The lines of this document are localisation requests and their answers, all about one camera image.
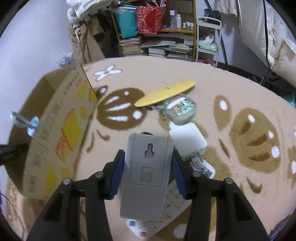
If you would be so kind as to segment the white TV remote coloured buttons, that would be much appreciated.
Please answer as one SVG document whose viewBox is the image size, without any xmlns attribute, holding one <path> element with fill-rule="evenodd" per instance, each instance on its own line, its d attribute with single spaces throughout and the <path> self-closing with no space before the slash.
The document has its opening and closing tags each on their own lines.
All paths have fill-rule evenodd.
<svg viewBox="0 0 296 241">
<path fill-rule="evenodd" d="M 196 156 L 189 161 L 195 171 L 199 171 L 206 177 L 212 179 L 215 174 L 215 168 L 200 156 Z M 125 224 L 127 228 L 138 238 L 142 240 L 148 239 L 161 231 L 179 215 L 181 215 L 191 204 L 191 201 L 185 200 L 178 191 L 175 180 L 169 181 L 165 203 L 163 206 L 160 220 L 143 221 L 135 219 L 127 219 Z"/>
</svg>

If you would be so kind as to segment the brown cardboard box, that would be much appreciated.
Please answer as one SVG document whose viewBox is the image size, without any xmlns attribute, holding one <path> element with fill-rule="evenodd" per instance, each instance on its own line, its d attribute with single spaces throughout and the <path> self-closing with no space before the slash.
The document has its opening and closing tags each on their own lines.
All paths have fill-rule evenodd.
<svg viewBox="0 0 296 241">
<path fill-rule="evenodd" d="M 13 125 L 9 144 L 27 144 L 28 151 L 6 165 L 19 190 L 28 198 L 47 199 L 65 178 L 75 173 L 80 148 L 96 94 L 81 65 L 44 75 L 17 113 L 40 120 L 34 137 Z"/>
</svg>

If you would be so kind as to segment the white square power adapter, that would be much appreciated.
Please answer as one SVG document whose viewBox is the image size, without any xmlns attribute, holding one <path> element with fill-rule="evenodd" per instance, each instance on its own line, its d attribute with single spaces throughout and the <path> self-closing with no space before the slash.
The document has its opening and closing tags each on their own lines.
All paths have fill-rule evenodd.
<svg viewBox="0 0 296 241">
<path fill-rule="evenodd" d="M 183 161 L 189 161 L 197 154 L 204 154 L 207 141 L 194 123 L 176 126 L 169 131 Z"/>
</svg>

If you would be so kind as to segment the white wall remote holder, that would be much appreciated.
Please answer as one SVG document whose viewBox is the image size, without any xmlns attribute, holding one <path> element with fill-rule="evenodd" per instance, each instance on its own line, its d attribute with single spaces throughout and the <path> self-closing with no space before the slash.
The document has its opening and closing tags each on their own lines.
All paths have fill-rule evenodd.
<svg viewBox="0 0 296 241">
<path fill-rule="evenodd" d="M 128 136 L 121 182 L 120 216 L 160 220 L 168 187 L 174 144 L 169 137 Z"/>
</svg>

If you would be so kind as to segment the pale green earbuds case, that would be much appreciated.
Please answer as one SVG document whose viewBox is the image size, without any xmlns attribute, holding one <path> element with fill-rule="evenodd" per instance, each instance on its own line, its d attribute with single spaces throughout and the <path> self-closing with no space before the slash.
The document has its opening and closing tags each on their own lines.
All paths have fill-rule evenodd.
<svg viewBox="0 0 296 241">
<path fill-rule="evenodd" d="M 197 105 L 191 98 L 181 93 L 163 101 L 165 115 L 175 125 L 187 124 L 196 114 Z"/>
</svg>

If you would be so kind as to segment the yellow oval banana gadget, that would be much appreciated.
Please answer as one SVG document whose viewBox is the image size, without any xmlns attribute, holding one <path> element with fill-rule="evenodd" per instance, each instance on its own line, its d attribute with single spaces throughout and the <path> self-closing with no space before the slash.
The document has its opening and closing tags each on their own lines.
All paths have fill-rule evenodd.
<svg viewBox="0 0 296 241">
<path fill-rule="evenodd" d="M 136 108 L 154 105 L 191 89 L 195 84 L 196 80 L 188 79 L 167 85 L 141 97 L 134 105 Z"/>
</svg>

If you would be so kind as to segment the light blue cylinder device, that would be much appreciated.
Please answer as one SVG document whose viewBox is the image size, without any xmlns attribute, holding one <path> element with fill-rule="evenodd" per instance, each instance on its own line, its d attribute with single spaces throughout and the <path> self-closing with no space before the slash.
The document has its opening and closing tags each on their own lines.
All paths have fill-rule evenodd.
<svg viewBox="0 0 296 241">
<path fill-rule="evenodd" d="M 34 116 L 31 120 L 26 119 L 21 114 L 12 111 L 10 114 L 10 119 L 13 124 L 19 128 L 25 128 L 27 130 L 27 134 L 33 138 L 35 131 L 37 130 L 40 120 L 37 116 Z"/>
</svg>

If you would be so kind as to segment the beige patterned blanket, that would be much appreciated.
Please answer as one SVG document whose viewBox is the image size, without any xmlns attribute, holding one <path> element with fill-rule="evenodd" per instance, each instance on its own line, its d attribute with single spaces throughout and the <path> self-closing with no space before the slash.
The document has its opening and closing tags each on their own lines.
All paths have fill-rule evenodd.
<svg viewBox="0 0 296 241">
<path fill-rule="evenodd" d="M 295 108 L 267 88 L 206 64 L 156 57 L 104 59 L 44 75 L 10 144 L 29 152 L 9 164 L 7 221 L 25 239 L 64 178 L 84 179 L 127 147 L 131 133 L 172 137 L 199 152 L 215 179 L 234 179 L 267 232 L 295 210 Z"/>
</svg>

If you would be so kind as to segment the bag of plush toys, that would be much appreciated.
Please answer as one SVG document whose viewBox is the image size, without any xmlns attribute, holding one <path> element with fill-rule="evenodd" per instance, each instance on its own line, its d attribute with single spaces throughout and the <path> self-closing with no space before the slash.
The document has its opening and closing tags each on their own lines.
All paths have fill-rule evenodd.
<svg viewBox="0 0 296 241">
<path fill-rule="evenodd" d="M 61 68 L 69 65 L 73 65 L 74 63 L 75 63 L 75 59 L 72 51 L 70 51 L 66 55 L 62 54 L 62 58 L 59 61 L 57 61 L 57 65 Z"/>
</svg>

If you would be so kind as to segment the beige hanging trousers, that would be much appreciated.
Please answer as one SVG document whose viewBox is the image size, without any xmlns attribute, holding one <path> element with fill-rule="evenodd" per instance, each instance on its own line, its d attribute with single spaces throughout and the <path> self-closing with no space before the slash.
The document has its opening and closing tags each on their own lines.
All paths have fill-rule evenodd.
<svg viewBox="0 0 296 241">
<path fill-rule="evenodd" d="M 101 46 L 95 39 L 95 36 L 105 37 L 96 16 L 92 16 L 86 22 L 80 22 L 78 26 L 69 25 L 68 31 L 76 63 L 85 65 L 105 59 Z"/>
</svg>

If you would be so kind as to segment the white puffer jacket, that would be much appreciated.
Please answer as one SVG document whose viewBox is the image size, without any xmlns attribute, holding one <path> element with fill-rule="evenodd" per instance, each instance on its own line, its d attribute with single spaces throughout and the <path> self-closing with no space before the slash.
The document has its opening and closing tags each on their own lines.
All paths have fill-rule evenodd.
<svg viewBox="0 0 296 241">
<path fill-rule="evenodd" d="M 66 0 L 67 17 L 72 25 L 78 25 L 88 15 L 95 15 L 100 9 L 110 6 L 112 0 Z"/>
</svg>

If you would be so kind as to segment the stack of books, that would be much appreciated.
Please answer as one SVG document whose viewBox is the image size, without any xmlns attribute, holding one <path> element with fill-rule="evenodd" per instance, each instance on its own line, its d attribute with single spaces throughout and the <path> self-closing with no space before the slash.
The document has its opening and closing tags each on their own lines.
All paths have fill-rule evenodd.
<svg viewBox="0 0 296 241">
<path fill-rule="evenodd" d="M 128 39 L 121 39 L 119 45 L 124 57 L 142 55 L 143 50 L 141 49 L 142 38 L 133 37 Z"/>
</svg>

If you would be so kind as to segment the teal storage bag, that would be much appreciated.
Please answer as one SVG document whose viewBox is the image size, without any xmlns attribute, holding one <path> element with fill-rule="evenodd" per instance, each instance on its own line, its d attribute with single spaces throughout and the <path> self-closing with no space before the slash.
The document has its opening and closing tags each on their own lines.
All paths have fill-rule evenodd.
<svg viewBox="0 0 296 241">
<path fill-rule="evenodd" d="M 122 38 L 131 38 L 138 34 L 135 6 L 117 6 L 112 8 L 111 11 L 115 14 Z"/>
</svg>

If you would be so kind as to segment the white rolling cart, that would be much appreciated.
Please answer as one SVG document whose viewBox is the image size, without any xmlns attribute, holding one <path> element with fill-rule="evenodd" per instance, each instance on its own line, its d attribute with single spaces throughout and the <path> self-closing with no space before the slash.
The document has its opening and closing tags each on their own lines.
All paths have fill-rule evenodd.
<svg viewBox="0 0 296 241">
<path fill-rule="evenodd" d="M 208 16 L 197 18 L 196 61 L 217 67 L 221 45 L 222 22 Z"/>
</svg>

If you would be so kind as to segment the white reclining chair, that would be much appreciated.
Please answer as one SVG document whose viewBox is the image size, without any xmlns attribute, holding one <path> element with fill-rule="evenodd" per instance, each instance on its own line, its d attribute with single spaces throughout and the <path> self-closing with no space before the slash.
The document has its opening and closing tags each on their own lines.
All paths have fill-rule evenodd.
<svg viewBox="0 0 296 241">
<path fill-rule="evenodd" d="M 295 42 L 287 25 L 267 1 L 238 1 L 243 43 L 273 73 L 295 86 Z"/>
</svg>

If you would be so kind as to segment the red patterned gift bag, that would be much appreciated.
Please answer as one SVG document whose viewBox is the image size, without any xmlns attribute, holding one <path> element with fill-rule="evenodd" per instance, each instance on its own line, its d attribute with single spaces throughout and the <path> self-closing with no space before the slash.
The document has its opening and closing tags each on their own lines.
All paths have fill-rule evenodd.
<svg viewBox="0 0 296 241">
<path fill-rule="evenodd" d="M 138 32 L 143 35 L 157 34 L 165 11 L 165 7 L 136 6 Z"/>
</svg>

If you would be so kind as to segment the wooden bookshelf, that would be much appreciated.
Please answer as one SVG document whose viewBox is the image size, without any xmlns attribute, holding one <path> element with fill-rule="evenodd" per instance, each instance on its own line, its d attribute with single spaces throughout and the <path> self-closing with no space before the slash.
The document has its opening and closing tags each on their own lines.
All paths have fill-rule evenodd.
<svg viewBox="0 0 296 241">
<path fill-rule="evenodd" d="M 157 34 L 143 35 L 138 32 L 135 36 L 142 38 L 142 55 L 192 62 L 196 60 L 197 15 L 195 1 L 115 1 L 111 4 L 110 9 L 125 5 L 166 8 L 161 29 Z M 112 11 L 111 17 L 118 40 L 119 53 L 123 56 L 119 41 L 124 38 L 121 36 L 115 14 Z"/>
</svg>

